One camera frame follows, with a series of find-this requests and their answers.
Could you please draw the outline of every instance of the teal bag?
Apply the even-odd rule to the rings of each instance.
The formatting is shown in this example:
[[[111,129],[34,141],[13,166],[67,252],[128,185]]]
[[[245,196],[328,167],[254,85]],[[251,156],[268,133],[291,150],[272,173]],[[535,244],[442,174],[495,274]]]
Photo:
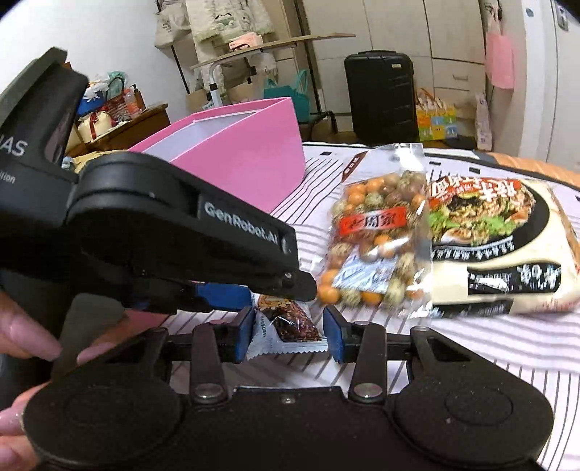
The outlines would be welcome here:
[[[264,88],[264,98],[282,98],[289,96],[294,105],[296,118],[299,122],[310,121],[310,99],[306,94],[308,91],[308,72],[301,70],[296,76],[294,88],[290,85],[278,86],[271,78],[266,81]]]

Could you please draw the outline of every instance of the plastic bottle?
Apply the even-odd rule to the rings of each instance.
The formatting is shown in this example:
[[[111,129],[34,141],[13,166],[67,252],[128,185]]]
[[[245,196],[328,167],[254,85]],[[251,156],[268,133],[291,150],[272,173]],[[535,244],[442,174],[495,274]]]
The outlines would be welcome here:
[[[134,117],[139,116],[141,113],[141,108],[139,108],[139,104],[137,103],[137,98],[135,98],[135,92],[132,88],[126,88],[124,90],[125,94],[125,104],[127,106],[127,111],[131,116],[131,119]]]

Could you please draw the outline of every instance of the door handle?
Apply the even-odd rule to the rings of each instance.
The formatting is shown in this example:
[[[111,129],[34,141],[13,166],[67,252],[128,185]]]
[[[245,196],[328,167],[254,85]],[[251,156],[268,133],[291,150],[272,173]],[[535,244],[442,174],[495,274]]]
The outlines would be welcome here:
[[[561,30],[568,31],[568,12],[566,8],[561,6],[558,2],[554,2],[556,5],[556,21]]]

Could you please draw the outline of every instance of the black suitcase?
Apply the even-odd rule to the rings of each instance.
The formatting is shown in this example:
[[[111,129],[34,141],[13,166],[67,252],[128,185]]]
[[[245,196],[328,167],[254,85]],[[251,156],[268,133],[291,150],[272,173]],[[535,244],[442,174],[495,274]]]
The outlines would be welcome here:
[[[413,62],[391,50],[345,59],[353,129],[367,145],[417,142]]]

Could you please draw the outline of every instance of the fingernail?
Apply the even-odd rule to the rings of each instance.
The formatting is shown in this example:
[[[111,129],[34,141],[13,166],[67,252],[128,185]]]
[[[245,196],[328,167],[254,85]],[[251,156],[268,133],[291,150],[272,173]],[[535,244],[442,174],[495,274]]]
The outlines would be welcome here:
[[[12,448],[0,446],[0,470],[13,469],[20,463],[21,459]]]
[[[0,412],[0,435],[22,435],[22,414],[26,404],[16,404]]]
[[[77,364],[78,365],[85,364],[88,361],[91,361],[96,357],[102,355],[103,353],[108,352],[109,350],[111,350],[113,347],[116,346],[117,345],[112,342],[103,342],[97,345],[93,345],[92,347],[89,347],[78,354]]]
[[[59,341],[32,318],[16,312],[8,322],[8,326],[0,325],[2,332],[20,348],[48,361],[59,357],[62,351]]]

